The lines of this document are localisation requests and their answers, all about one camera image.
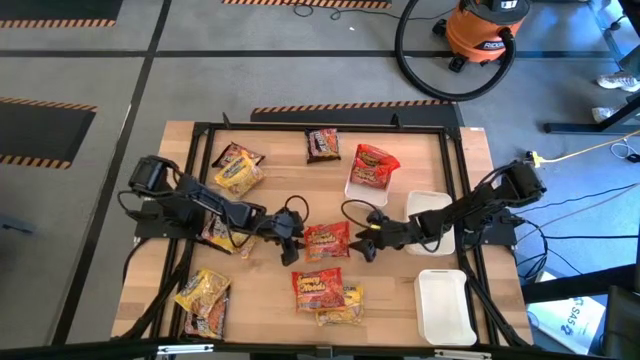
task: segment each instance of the vacuum hose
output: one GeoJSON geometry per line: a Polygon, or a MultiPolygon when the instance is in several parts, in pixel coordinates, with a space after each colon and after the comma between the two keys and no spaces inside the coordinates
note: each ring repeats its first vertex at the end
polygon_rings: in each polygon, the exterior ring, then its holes
{"type": "Polygon", "coordinates": [[[500,82],[500,80],[502,80],[502,78],[507,74],[507,71],[509,71],[509,68],[511,68],[511,65],[513,64],[513,60],[516,56],[516,42],[513,37],[513,34],[511,33],[511,30],[505,27],[501,29],[500,32],[498,32],[498,36],[500,36],[500,38],[502,39],[502,42],[504,43],[504,47],[505,47],[504,58],[502,59],[502,63],[500,64],[500,68],[498,69],[498,71],[495,73],[495,75],[493,75],[491,79],[489,79],[489,81],[486,84],[482,85],[481,87],[473,91],[469,91],[466,93],[453,94],[453,93],[444,92],[422,81],[422,79],[420,79],[413,72],[413,70],[411,70],[411,68],[409,67],[409,64],[407,63],[407,59],[404,56],[404,49],[402,44],[404,40],[404,30],[407,27],[409,16],[411,15],[411,12],[413,11],[413,8],[416,6],[417,3],[418,3],[418,0],[409,0],[407,7],[404,9],[404,12],[400,17],[400,22],[398,23],[398,30],[396,30],[396,42],[395,42],[396,60],[398,61],[398,66],[400,66],[400,70],[402,70],[402,73],[407,78],[407,80],[409,80],[409,82],[413,84],[413,86],[415,86],[418,90],[422,91],[423,93],[429,96],[432,96],[436,99],[449,100],[449,101],[467,101],[467,100],[475,99],[481,95],[484,95],[484,93],[486,93],[487,91],[493,89],[493,87],[496,86],[500,82]]]}

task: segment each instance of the yellow snack bag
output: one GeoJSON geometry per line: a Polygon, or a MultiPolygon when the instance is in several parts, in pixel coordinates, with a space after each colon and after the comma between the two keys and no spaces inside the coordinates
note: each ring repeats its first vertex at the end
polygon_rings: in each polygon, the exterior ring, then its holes
{"type": "Polygon", "coordinates": [[[249,154],[242,150],[240,156],[216,174],[215,181],[237,198],[241,198],[263,178],[264,172],[251,161],[249,154]]]}
{"type": "Polygon", "coordinates": [[[174,298],[186,311],[207,318],[231,281],[208,269],[200,269],[174,298]]]}
{"type": "Polygon", "coordinates": [[[242,244],[242,242],[247,238],[247,235],[228,230],[227,226],[222,221],[222,218],[217,215],[211,216],[211,219],[204,227],[204,230],[202,230],[200,236],[212,244],[218,245],[230,254],[242,252],[242,249],[251,241],[247,241],[247,243],[240,248],[233,246],[234,243],[236,245],[242,244]]]}
{"type": "Polygon", "coordinates": [[[364,289],[361,285],[343,286],[344,310],[323,310],[316,312],[319,326],[326,324],[354,324],[357,325],[364,317],[364,289]]]}

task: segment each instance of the hazard stripe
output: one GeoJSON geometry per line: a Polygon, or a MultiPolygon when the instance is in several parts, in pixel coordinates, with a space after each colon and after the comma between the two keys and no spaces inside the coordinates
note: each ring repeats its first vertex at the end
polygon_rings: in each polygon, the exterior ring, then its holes
{"type": "Polygon", "coordinates": [[[66,28],[66,27],[110,27],[116,24],[109,19],[67,19],[67,20],[0,20],[0,28],[66,28]]]}
{"type": "Polygon", "coordinates": [[[45,167],[51,169],[66,170],[71,167],[70,161],[62,161],[57,159],[41,159],[30,156],[0,155],[0,164],[2,165],[19,165],[30,167],[45,167]]]}
{"type": "Polygon", "coordinates": [[[408,107],[408,106],[429,106],[429,105],[450,105],[455,101],[446,100],[406,100],[406,101],[378,101],[350,104],[320,104],[320,105],[298,105],[298,106],[274,106],[259,107],[253,109],[253,114],[259,113],[283,113],[296,111],[319,111],[319,110],[341,110],[341,109],[367,109],[367,108],[384,108],[384,107],[408,107]]]}
{"type": "Polygon", "coordinates": [[[389,0],[222,0],[227,5],[283,5],[297,6],[308,5],[318,7],[346,7],[346,8],[364,8],[364,9],[389,9],[391,1],[389,0]]]}
{"type": "Polygon", "coordinates": [[[61,102],[54,102],[54,101],[40,101],[40,100],[31,100],[31,99],[22,99],[22,98],[9,98],[9,97],[0,97],[0,103],[52,107],[52,108],[67,108],[67,109],[73,109],[73,110],[88,110],[92,112],[96,112],[96,109],[98,108],[97,106],[94,106],[94,105],[69,104],[69,103],[61,103],[61,102]]]}

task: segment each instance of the chip bag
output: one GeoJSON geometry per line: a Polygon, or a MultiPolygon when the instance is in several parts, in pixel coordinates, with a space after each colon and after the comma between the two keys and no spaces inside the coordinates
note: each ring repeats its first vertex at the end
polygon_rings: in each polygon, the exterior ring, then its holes
{"type": "Polygon", "coordinates": [[[307,164],[340,160],[338,129],[305,130],[307,136],[307,164]]]}
{"type": "Polygon", "coordinates": [[[249,155],[249,158],[251,159],[251,161],[253,161],[253,163],[256,165],[260,164],[260,162],[265,158],[264,155],[255,153],[242,145],[238,145],[232,142],[231,144],[227,145],[227,147],[224,149],[220,157],[217,158],[216,161],[213,162],[213,164],[211,164],[211,167],[227,166],[227,164],[229,164],[230,162],[235,160],[238,156],[240,156],[242,151],[246,152],[247,155],[249,155]]]}
{"type": "Polygon", "coordinates": [[[231,281],[208,269],[200,269],[175,296],[175,301],[186,311],[207,318],[213,305],[229,287],[231,281]]]}
{"type": "Polygon", "coordinates": [[[256,244],[255,236],[252,236],[244,243],[244,245],[236,248],[233,244],[242,244],[247,239],[247,235],[230,231],[229,228],[227,228],[227,225],[222,221],[222,218],[217,215],[211,216],[211,219],[209,219],[209,222],[202,230],[200,236],[209,241],[212,245],[221,248],[224,252],[229,254],[240,253],[243,259],[247,259],[249,257],[251,249],[253,249],[253,246],[256,244]]]}
{"type": "Polygon", "coordinates": [[[345,286],[344,302],[344,310],[318,311],[316,313],[318,325],[359,324],[364,317],[364,290],[362,286],[345,286]]]}
{"type": "Polygon", "coordinates": [[[242,150],[240,156],[216,174],[215,181],[237,198],[241,198],[263,178],[264,172],[251,161],[249,154],[242,150]]]}
{"type": "Polygon", "coordinates": [[[386,189],[391,173],[400,167],[398,159],[371,145],[359,144],[349,181],[376,189],[386,189]]]}
{"type": "Polygon", "coordinates": [[[349,257],[349,222],[310,226],[304,232],[304,241],[308,262],[326,257],[349,257]]]}
{"type": "Polygon", "coordinates": [[[342,273],[333,268],[308,273],[292,272],[296,311],[344,309],[342,273]]]}
{"type": "Polygon", "coordinates": [[[206,318],[198,317],[193,313],[187,313],[184,324],[184,332],[189,335],[197,335],[211,339],[222,339],[224,330],[224,318],[229,303],[229,290],[216,301],[206,318]]]}

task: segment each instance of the shop vacuum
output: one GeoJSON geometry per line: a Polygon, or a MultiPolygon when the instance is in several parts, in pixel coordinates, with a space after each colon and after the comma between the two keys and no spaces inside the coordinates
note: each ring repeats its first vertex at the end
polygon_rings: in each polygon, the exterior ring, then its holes
{"type": "Polygon", "coordinates": [[[449,69],[462,71],[467,62],[486,65],[499,61],[495,75],[484,85],[466,93],[447,93],[420,79],[409,67],[404,55],[404,30],[419,0],[409,0],[396,31],[395,55],[404,76],[423,93],[440,100],[466,101],[491,90],[507,74],[516,55],[515,35],[529,12],[530,0],[460,0],[449,20],[441,19],[433,33],[445,36],[454,57],[449,69]]]}

